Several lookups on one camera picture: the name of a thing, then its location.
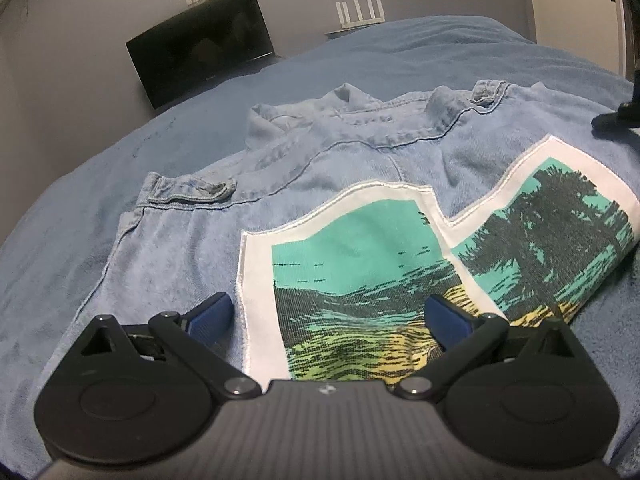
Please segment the light blue denim jacket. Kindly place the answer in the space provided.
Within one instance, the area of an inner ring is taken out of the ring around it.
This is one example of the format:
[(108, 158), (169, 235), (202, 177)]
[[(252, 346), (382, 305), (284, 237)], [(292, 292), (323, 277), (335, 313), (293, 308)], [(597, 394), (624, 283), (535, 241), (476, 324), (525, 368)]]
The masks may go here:
[(592, 132), (601, 113), (505, 81), (258, 105), (245, 151), (146, 177), (78, 322), (226, 292), (230, 359), (261, 384), (393, 384), (437, 354), (428, 296), (572, 318), (639, 238), (639, 154)]

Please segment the white door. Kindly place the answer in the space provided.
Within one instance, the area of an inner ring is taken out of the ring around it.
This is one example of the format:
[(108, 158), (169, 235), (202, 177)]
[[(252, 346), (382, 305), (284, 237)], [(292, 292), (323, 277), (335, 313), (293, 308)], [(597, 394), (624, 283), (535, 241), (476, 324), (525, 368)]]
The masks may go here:
[(536, 41), (626, 75), (623, 0), (532, 0)]

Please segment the blue fleece blanket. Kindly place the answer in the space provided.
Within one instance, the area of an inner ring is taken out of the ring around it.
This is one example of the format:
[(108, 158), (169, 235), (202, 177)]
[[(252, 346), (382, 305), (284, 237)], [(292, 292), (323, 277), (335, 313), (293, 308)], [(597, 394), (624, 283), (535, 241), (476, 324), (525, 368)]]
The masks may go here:
[(241, 151), (257, 103), (322, 96), (350, 82), (377, 98), (454, 90), (480, 79), (541, 82), (614, 108), (631, 85), (491, 18), (432, 16), (378, 25), (171, 107), (51, 184), (1, 247), (1, 460), (32, 478), (46, 466), (30, 394), (113, 245), (120, 215), (151, 171), (178, 176)]

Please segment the black monitor screen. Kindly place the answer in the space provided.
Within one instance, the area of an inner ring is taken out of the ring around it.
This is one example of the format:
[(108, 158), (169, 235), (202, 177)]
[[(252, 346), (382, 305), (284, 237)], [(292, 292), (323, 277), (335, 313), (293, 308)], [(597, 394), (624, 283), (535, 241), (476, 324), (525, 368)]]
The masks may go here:
[(156, 110), (276, 57), (258, 0), (207, 0), (126, 47)]

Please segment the white wifi router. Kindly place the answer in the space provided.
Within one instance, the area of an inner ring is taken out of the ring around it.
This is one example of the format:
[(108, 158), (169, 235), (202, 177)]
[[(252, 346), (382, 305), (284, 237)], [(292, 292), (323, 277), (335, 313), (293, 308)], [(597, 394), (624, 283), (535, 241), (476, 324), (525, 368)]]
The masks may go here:
[(339, 32), (351, 32), (355, 29), (382, 24), (386, 21), (386, 14), (382, 0), (346, 0), (337, 1), (335, 10), (338, 19)]

